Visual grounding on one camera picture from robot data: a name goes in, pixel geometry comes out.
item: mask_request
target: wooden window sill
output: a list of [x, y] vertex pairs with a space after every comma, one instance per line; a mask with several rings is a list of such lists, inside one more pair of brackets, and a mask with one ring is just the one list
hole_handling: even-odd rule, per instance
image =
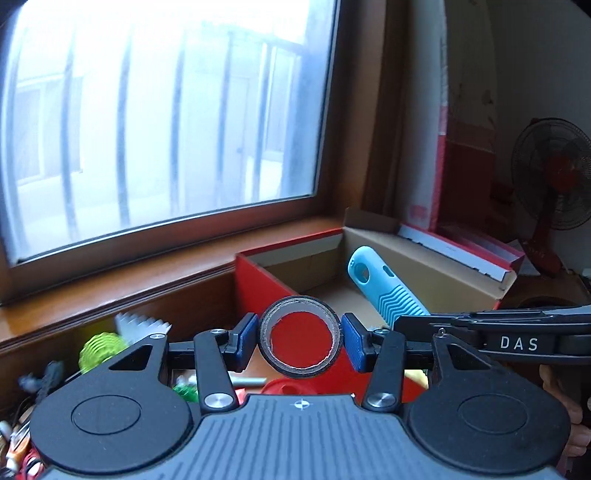
[[313, 217], [211, 240], [123, 265], [0, 307], [0, 352], [232, 269], [237, 252], [340, 226]]

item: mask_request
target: blue silicone case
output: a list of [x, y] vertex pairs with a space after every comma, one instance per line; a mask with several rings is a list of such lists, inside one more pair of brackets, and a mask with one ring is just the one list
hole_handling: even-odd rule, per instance
[[430, 315], [373, 248], [359, 247], [347, 271], [390, 328], [401, 315]]

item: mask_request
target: tape roll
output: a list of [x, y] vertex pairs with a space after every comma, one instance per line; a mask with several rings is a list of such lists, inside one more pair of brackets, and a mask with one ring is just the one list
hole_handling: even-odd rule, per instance
[[[311, 313], [327, 326], [332, 344], [328, 355], [317, 364], [305, 368], [294, 367], [279, 360], [273, 354], [271, 331], [283, 317], [290, 313]], [[313, 377], [327, 370], [335, 362], [343, 346], [343, 331], [338, 315], [326, 303], [306, 295], [293, 295], [276, 301], [262, 314], [259, 321], [258, 345], [261, 355], [279, 373], [290, 378]]]

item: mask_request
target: electric fan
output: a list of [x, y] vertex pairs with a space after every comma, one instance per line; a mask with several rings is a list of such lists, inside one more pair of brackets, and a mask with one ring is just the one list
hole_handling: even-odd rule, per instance
[[570, 230], [591, 218], [591, 140], [566, 120], [533, 119], [515, 143], [511, 173], [517, 198], [538, 220], [525, 253], [555, 275], [561, 262], [550, 249], [550, 229]]

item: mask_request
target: window frame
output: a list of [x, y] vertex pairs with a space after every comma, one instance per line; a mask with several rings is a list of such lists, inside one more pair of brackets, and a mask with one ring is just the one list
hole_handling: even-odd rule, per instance
[[[13, 38], [15, 15], [24, 3], [23, 0], [10, 0], [9, 5], [0, 8], [0, 92], [4, 91], [7, 80], [7, 61], [9, 45]], [[98, 271], [128, 264], [174, 249], [187, 247], [199, 242], [231, 235], [262, 226], [288, 220], [303, 218], [325, 212], [332, 191], [330, 173], [339, 151], [339, 134], [343, 119], [343, 97], [346, 95], [346, 76], [333, 75], [335, 70], [342, 72], [346, 61], [346, 46], [349, 34], [343, 26], [354, 18], [354, 2], [336, 0], [333, 12], [333, 31], [330, 40], [330, 59], [327, 68], [326, 88], [322, 106], [322, 125], [317, 142], [315, 194], [293, 197], [273, 202], [261, 202], [235, 209], [214, 211], [198, 215], [176, 218], [138, 228], [126, 229], [97, 239], [78, 242], [56, 251], [38, 255], [30, 260], [10, 265], [11, 246], [5, 243], [9, 235], [6, 202], [0, 207], [0, 232], [2, 248], [0, 252], [0, 303], [26, 296], [75, 278], [84, 277]], [[5, 98], [0, 99], [2, 109]]]

